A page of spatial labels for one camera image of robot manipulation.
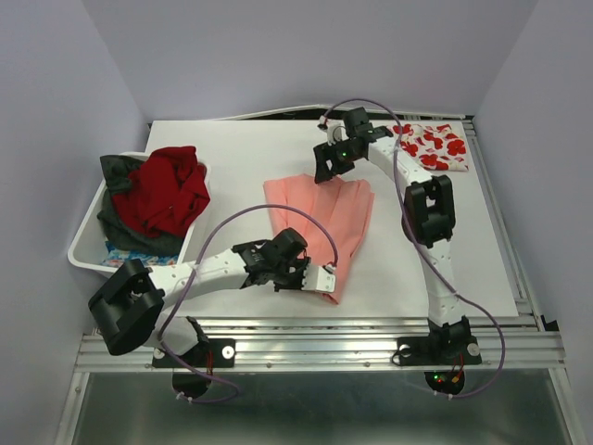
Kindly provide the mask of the pink skirt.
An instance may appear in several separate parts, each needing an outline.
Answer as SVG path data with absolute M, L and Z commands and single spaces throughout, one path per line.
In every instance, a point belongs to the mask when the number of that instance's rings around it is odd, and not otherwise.
M 286 209 L 270 209 L 272 232 L 291 227 L 308 243 L 312 262 L 325 265 L 338 259 L 336 286 L 323 297 L 341 302 L 351 263 L 367 234 L 374 202 L 374 192 L 365 180 L 345 181 L 335 177 L 316 184 L 307 174 L 269 180 L 263 185 L 268 204 L 292 207 L 308 214 L 305 218 Z

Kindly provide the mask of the red poppy print skirt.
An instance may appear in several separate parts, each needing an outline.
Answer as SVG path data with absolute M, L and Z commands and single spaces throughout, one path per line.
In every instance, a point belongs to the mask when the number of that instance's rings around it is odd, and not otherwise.
M 400 146 L 429 171 L 467 172 L 468 148 L 460 130 L 451 124 L 405 123 L 392 127 Z

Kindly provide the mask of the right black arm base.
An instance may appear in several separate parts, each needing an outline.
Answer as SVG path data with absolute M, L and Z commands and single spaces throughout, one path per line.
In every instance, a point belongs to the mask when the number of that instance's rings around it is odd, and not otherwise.
M 441 344 L 430 337 L 399 337 L 391 362 L 402 367 L 478 365 L 483 362 L 477 340 Z

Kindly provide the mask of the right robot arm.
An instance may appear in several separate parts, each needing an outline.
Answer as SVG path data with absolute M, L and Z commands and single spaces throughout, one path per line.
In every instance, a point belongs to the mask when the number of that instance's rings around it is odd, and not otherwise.
M 451 239 L 456 225 L 453 184 L 420 166 L 404 149 L 403 128 L 371 123 L 363 107 L 347 111 L 340 122 L 322 115 L 318 127 L 325 143 L 314 147 L 314 179 L 322 184 L 354 169 L 365 159 L 393 181 L 402 230 L 416 249 L 428 297 L 428 333 L 398 337 L 392 361 L 399 366 L 479 364 L 476 337 L 454 288 Z

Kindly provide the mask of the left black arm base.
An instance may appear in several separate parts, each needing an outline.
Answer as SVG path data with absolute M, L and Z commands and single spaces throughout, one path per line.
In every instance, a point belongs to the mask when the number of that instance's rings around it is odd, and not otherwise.
M 191 316 L 174 317 L 161 333 L 167 316 L 162 315 L 145 343 L 154 353 L 157 368 L 180 367 L 174 356 L 196 368 L 234 368 L 236 342 L 229 337 L 209 337 L 201 324 Z

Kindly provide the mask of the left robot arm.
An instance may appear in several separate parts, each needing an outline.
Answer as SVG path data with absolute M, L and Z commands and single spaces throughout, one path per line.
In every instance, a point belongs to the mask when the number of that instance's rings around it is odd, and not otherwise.
M 173 312 L 187 299 L 268 283 L 279 290 L 315 289 L 319 268 L 305 255 L 307 242 L 294 229 L 272 240 L 235 245 L 192 262 L 148 267 L 125 261 L 90 298 L 88 306 L 108 352 L 120 356 L 163 339 L 184 364 L 200 363 L 207 344 L 196 324 Z

